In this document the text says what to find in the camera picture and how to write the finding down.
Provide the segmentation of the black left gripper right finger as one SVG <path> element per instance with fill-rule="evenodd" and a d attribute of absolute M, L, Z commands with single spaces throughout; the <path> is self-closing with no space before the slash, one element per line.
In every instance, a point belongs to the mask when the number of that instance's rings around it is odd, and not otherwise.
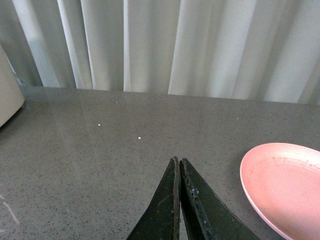
<path fill-rule="evenodd" d="M 180 163 L 180 202 L 189 240 L 258 240 L 209 184 L 183 158 Z"/>

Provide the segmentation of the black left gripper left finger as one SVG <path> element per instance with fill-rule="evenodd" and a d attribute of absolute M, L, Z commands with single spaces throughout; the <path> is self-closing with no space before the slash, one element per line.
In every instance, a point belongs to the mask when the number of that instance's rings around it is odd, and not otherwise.
<path fill-rule="evenodd" d="M 176 156 L 170 159 L 160 183 L 129 236 L 129 240 L 180 238 L 181 171 Z"/>

